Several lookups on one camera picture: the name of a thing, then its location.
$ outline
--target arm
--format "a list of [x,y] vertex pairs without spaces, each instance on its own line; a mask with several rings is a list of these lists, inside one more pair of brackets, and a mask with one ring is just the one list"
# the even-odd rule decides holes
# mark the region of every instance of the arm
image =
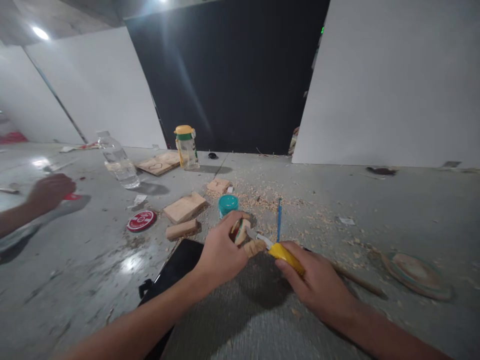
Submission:
[[55,209],[75,189],[75,183],[65,174],[40,179],[22,205],[0,213],[0,239]]
[[94,333],[62,359],[143,359],[192,305],[245,267],[247,253],[229,238],[241,217],[232,211],[208,233],[198,264],[174,286]]
[[317,318],[365,351],[378,359],[450,359],[354,298],[323,256],[305,251],[291,241],[282,245],[306,270],[302,279],[285,261],[275,262],[300,301]]

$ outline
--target plastic water bottle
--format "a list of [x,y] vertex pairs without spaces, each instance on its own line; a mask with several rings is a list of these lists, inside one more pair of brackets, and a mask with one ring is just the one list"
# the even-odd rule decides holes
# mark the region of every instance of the plastic water bottle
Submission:
[[135,166],[127,157],[120,143],[110,136],[108,131],[97,131],[98,147],[105,156],[106,168],[112,172],[125,189],[133,189],[140,185]]

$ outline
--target hand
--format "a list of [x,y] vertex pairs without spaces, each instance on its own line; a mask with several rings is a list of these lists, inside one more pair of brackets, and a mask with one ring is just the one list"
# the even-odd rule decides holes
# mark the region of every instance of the hand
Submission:
[[229,237],[232,226],[242,216],[244,213],[239,211],[229,212],[206,236],[193,271],[203,276],[209,291],[233,279],[247,265],[247,253]]
[[37,216],[55,209],[68,194],[75,191],[77,186],[71,178],[58,173],[44,177],[36,182],[28,195],[25,207]]
[[331,326],[335,327],[335,322],[347,319],[358,301],[347,290],[330,262],[319,254],[303,250],[292,241],[282,241],[281,244],[305,269],[302,279],[287,262],[275,261],[300,301],[317,318]]

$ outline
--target white partition board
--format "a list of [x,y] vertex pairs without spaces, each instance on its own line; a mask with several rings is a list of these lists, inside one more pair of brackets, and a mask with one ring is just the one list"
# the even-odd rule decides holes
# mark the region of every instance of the white partition board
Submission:
[[123,146],[166,149],[126,27],[27,46],[89,142],[109,130]]
[[84,143],[20,46],[0,49],[0,110],[30,141]]
[[480,167],[480,2],[331,0],[294,163]]

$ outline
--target black wall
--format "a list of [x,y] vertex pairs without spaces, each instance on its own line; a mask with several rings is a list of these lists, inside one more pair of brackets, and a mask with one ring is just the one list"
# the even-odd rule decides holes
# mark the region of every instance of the black wall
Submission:
[[286,154],[329,0],[223,0],[125,21],[167,143]]

